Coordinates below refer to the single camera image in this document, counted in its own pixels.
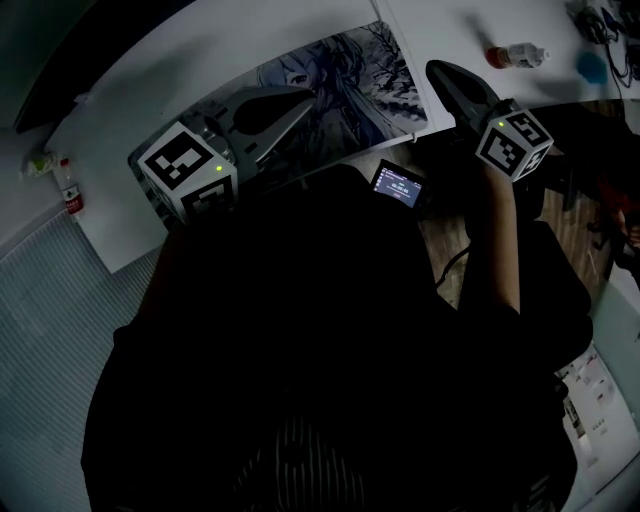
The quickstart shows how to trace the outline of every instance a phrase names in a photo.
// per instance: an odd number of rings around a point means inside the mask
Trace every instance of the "plastic bottle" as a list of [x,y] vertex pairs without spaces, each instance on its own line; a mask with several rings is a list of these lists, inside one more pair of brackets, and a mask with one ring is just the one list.
[[62,191],[62,197],[67,207],[67,212],[73,218],[74,221],[80,220],[82,215],[82,196],[80,195],[80,188],[78,182],[73,177],[71,172],[71,166],[69,165],[69,159],[63,158],[60,160],[60,166],[53,171],[58,187]]
[[504,69],[537,68],[551,55],[544,48],[537,48],[531,43],[512,44],[511,46],[494,46],[487,50],[487,60],[494,68]]

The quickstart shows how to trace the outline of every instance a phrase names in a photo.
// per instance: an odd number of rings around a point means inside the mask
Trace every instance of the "black shirt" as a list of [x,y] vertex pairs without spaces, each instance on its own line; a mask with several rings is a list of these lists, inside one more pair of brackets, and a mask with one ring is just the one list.
[[163,321],[115,333],[94,511],[545,509],[553,375],[513,310],[437,296],[404,205],[325,189],[210,233]]

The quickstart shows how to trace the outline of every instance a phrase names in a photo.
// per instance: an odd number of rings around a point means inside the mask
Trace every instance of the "white desk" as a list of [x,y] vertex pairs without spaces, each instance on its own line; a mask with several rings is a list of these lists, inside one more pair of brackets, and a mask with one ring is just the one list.
[[[582,47],[558,0],[378,0],[418,85],[429,129],[453,126],[424,74],[430,59],[483,77],[524,106],[617,98],[575,71]],[[377,19],[369,0],[198,0],[131,48],[61,123],[50,147],[69,155],[85,200],[81,226],[111,272],[162,244],[166,230],[127,165],[151,133],[229,80],[274,57]],[[473,25],[497,44],[531,41],[553,60],[536,70],[494,70]],[[640,96],[637,86],[626,97]]]
[[[611,74],[607,85],[590,85],[577,70],[583,51],[603,49],[584,41],[566,14],[562,0],[379,0],[388,5],[406,41],[426,91],[435,130],[454,126],[425,75],[431,59],[458,64],[483,78],[501,98],[523,107],[539,107],[619,97]],[[546,48],[551,60],[537,69],[494,69],[486,61],[483,42],[495,46],[531,42]],[[618,69],[624,69],[624,46],[613,45]],[[622,90],[624,98],[640,97],[640,85]]]

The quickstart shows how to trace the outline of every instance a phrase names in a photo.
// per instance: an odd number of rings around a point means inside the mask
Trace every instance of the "small screen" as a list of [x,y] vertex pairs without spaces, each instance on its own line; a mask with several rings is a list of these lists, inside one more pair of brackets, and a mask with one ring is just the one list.
[[374,191],[400,199],[409,208],[413,208],[413,205],[416,204],[421,188],[422,185],[401,176],[397,172],[390,171],[386,167],[382,168],[378,181],[373,186]]

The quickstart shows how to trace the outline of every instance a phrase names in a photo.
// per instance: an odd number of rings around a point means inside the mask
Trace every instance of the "anime mouse pad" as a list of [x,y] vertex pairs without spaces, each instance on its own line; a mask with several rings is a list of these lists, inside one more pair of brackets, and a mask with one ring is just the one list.
[[386,23],[375,22],[281,55],[212,92],[151,135],[129,156],[129,165],[167,227],[173,214],[138,168],[138,158],[175,121],[189,127],[197,116],[243,87],[291,85],[312,90],[308,120],[278,148],[264,172],[294,179],[384,142],[427,127],[427,116],[398,43]]

